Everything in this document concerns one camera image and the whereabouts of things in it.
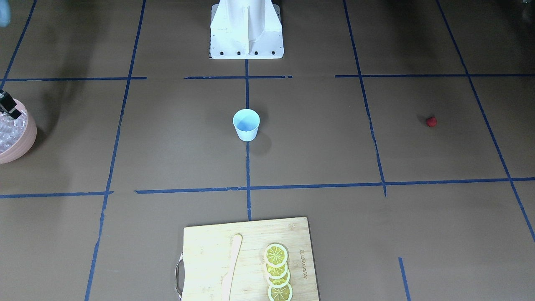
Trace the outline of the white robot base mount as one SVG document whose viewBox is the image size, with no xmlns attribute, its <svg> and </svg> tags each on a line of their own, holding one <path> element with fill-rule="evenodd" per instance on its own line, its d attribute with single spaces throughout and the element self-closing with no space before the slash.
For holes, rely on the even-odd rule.
<svg viewBox="0 0 535 301">
<path fill-rule="evenodd" d="M 281 59 L 283 55 L 279 5 L 271 0 L 220 0 L 212 5 L 210 59 Z"/>
</svg>

